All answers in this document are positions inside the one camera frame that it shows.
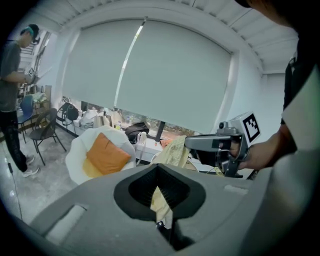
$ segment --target man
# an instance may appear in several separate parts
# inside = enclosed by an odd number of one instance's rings
[[[297,53],[285,71],[284,105],[285,109],[303,87],[315,64],[319,65],[319,44],[317,35],[316,6],[312,1],[291,0],[235,0],[245,8],[254,8],[275,23],[291,27],[299,35]],[[231,144],[231,154],[238,154],[239,145]],[[277,133],[263,143],[252,145],[239,169],[249,168],[260,170],[273,166],[282,156],[296,151],[295,142],[285,122]]]
[[[30,24],[23,29],[17,41],[8,43],[0,57],[0,128],[4,134],[9,153],[24,177],[34,175],[39,167],[30,167],[34,155],[25,156],[20,151],[16,102],[18,84],[32,82],[32,78],[23,72],[17,72],[20,63],[21,48],[28,47],[38,36],[39,28]]]

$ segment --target orange pillow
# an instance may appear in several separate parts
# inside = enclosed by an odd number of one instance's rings
[[[115,146],[103,133],[100,133],[86,153],[86,157],[103,175],[107,175],[121,171],[131,155]]]
[[[82,169],[84,173],[90,178],[97,178],[103,176],[102,173],[86,158],[83,162]]]

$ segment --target sneaker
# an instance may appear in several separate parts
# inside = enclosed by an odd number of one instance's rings
[[[39,167],[37,167],[35,170],[28,169],[28,170],[26,170],[25,172],[22,173],[22,176],[23,177],[28,177],[30,175],[35,175],[39,170],[40,170]]]
[[[27,155],[25,158],[26,158],[26,164],[27,165],[31,165],[32,162],[36,159],[34,154]]]

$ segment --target blue chair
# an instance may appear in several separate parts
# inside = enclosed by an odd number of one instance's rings
[[[27,135],[27,133],[25,130],[25,122],[30,120],[32,130],[34,129],[32,123],[32,116],[34,115],[34,97],[32,95],[24,96],[20,103],[20,107],[22,109],[23,115],[18,116],[18,124],[21,125],[24,143],[26,143],[25,135]]]

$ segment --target chair leg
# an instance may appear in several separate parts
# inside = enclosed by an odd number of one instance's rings
[[[45,166],[46,164],[45,164],[45,161],[44,161],[44,159],[42,158],[42,155],[41,155],[40,150],[39,150],[39,148],[38,148],[38,143],[35,142],[35,145],[36,145],[36,149],[37,149],[37,151],[38,151],[38,154],[39,154],[39,156],[40,156],[40,158],[41,158],[41,161],[42,161],[43,165]]]
[[[56,136],[56,138],[57,138],[58,142],[59,142],[59,143],[61,144],[61,146],[63,147],[64,151],[65,151],[65,152],[67,152],[66,148],[64,147],[64,145],[62,145],[62,143],[61,143],[60,139],[58,138],[58,136],[57,136],[56,132],[54,132],[54,135]]]
[[[34,130],[34,124],[32,123],[32,117],[30,118],[30,123],[31,123],[31,128],[32,128],[32,131]]]
[[[38,154],[38,149],[37,149],[36,143],[35,143],[34,140],[32,140],[32,141],[33,141],[33,145],[34,145],[34,147],[35,147],[35,151],[36,151],[36,153]]]
[[[25,138],[25,134],[24,134],[24,123],[21,124],[21,130],[22,130],[22,135],[23,135],[24,143],[27,144],[26,138]]]

